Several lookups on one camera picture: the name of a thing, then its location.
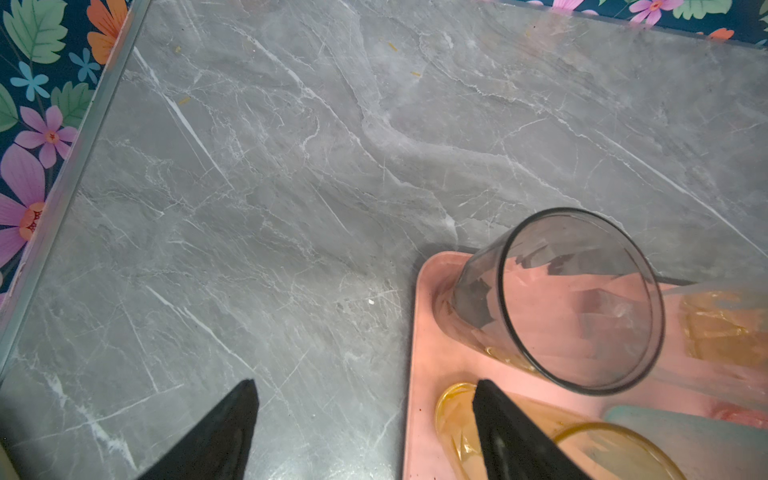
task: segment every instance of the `flower center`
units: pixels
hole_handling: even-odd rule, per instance
[[[35,228],[38,227],[38,220],[40,220],[40,214],[43,211],[45,204],[43,202],[37,202],[29,206],[27,211],[24,212],[22,221],[18,223],[18,234],[22,236],[24,240],[29,241],[32,238],[32,234],[35,232]]]

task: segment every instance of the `orange flower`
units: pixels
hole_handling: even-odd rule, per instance
[[[88,20],[98,28],[101,33],[92,31],[88,34],[88,43],[91,45],[91,51],[94,60],[102,65],[106,65],[109,54],[118,40],[120,29],[123,28],[123,22],[128,15],[128,7],[125,0],[107,0],[109,10],[99,0],[91,0],[91,6],[86,11]]]
[[[714,40],[727,40],[728,38],[733,37],[733,30],[728,30],[727,28],[718,28],[717,30],[710,33],[709,37]]]

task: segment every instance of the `floral pattern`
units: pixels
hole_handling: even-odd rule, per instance
[[[521,0],[500,0],[519,3]],[[768,45],[768,0],[529,0],[553,11],[580,12],[702,34],[714,41]]]
[[[0,304],[88,110],[126,0],[6,0],[0,35]]]

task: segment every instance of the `gray marble surface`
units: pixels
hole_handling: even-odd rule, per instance
[[[430,255],[571,205],[662,274],[766,271],[766,78],[763,51],[545,9],[154,0],[2,442],[23,478],[135,478],[253,377],[248,478],[398,478]]]

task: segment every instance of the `leaf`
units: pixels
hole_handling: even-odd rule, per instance
[[[0,85],[0,131],[6,131],[18,122],[16,104],[8,90]]]
[[[727,13],[732,0],[683,0],[683,4],[672,11],[675,18],[682,15],[686,20],[693,16],[701,20],[707,13]]]
[[[68,81],[62,90],[59,90],[58,87],[53,89],[51,104],[56,105],[61,110],[65,126],[77,128],[80,127],[93,96],[94,91],[88,90],[87,83],[77,84],[73,88],[72,82]]]
[[[53,63],[64,48],[60,42],[67,34],[61,26],[66,2],[62,0],[11,0],[11,13],[3,12],[5,30],[19,50],[37,63]]]

